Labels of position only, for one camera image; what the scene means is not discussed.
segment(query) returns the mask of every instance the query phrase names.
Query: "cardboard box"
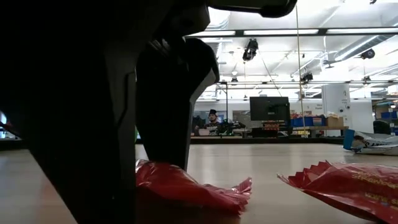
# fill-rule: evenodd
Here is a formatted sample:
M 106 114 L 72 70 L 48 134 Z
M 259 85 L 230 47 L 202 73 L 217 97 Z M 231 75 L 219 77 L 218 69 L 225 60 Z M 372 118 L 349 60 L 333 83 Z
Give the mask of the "cardboard box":
M 344 126 L 343 117 L 339 117 L 339 118 L 328 117 L 326 119 L 326 125 L 328 127 L 343 127 Z

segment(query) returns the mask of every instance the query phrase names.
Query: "white wall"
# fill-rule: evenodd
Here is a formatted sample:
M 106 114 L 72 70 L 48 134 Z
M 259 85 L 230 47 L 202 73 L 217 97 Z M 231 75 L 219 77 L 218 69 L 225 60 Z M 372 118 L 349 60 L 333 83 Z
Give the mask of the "white wall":
M 323 114 L 323 105 L 321 99 L 303 101 L 304 111 L 312 111 L 314 115 Z M 209 111 L 214 109 L 217 111 L 226 111 L 225 101 L 216 101 L 214 103 L 197 102 L 195 111 Z M 232 119 L 233 111 L 250 110 L 250 102 L 247 101 L 229 101 L 228 102 L 228 118 Z M 290 101 L 290 110 L 296 113 L 301 112 L 301 103 L 299 101 Z M 373 133 L 373 115 L 372 103 L 370 100 L 353 100 L 351 102 L 352 126 L 351 129 Z

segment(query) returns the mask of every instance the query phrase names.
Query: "ceiling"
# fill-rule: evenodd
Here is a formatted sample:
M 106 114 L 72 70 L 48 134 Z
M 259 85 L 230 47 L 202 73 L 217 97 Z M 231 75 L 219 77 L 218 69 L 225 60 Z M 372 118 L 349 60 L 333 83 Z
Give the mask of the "ceiling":
M 299 28 L 385 27 L 391 26 L 391 22 L 395 20 L 398 24 L 398 17 L 396 17 L 398 0 L 377 0 L 372 5 L 368 0 L 298 0 L 297 10 Z M 267 19 L 258 14 L 210 9 L 210 17 L 209 29 L 214 29 L 217 23 L 220 24 L 223 21 L 227 24 L 224 24 L 225 26 L 221 29 L 227 30 L 295 29 L 297 27 L 295 10 L 282 18 Z M 325 69 L 326 66 L 322 65 L 325 52 L 328 54 L 337 52 L 363 38 L 364 36 L 360 35 L 313 36 L 299 39 L 297 37 L 258 37 L 256 38 L 259 44 L 257 55 L 246 63 L 242 60 L 242 54 L 249 42 L 249 37 L 214 38 L 206 39 L 205 42 L 212 42 L 210 45 L 215 50 L 220 63 L 221 79 L 227 82 L 230 82 L 233 76 L 236 76 L 240 82 L 268 82 L 271 80 L 269 74 L 272 75 L 274 81 L 291 81 L 292 79 L 297 81 L 299 73 L 294 72 L 315 58 L 318 58 L 315 59 L 315 66 L 309 67 L 306 71 L 311 71 L 314 74 L 314 80 L 318 81 L 360 80 L 365 74 L 368 75 L 398 63 L 396 60 L 398 51 L 394 52 L 398 49 L 397 35 L 374 46 L 372 49 L 376 56 L 372 59 L 350 58 L 334 63 L 334 67 L 329 69 Z M 398 78 L 398 69 L 375 76 L 372 80 L 395 78 Z M 230 88 L 252 90 L 254 87 L 261 86 L 237 85 Z M 368 89 L 380 87 L 386 87 L 386 85 L 374 85 Z

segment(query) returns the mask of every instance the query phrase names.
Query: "computer monitor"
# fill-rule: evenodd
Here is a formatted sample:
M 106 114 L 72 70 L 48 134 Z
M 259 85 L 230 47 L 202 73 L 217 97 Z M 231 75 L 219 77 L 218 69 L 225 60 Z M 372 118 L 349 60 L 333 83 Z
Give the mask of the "computer monitor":
M 290 121 L 288 97 L 250 97 L 250 119 L 252 121 Z

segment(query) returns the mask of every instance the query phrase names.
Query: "red object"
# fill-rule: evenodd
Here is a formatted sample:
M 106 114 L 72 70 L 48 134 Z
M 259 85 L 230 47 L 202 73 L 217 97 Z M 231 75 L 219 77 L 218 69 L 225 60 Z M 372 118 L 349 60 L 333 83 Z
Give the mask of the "red object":
M 326 161 L 278 178 L 356 217 L 398 223 L 398 167 Z
M 136 162 L 136 185 L 167 200 L 242 213 L 251 194 L 251 178 L 231 189 L 201 185 L 184 170 L 166 163 Z

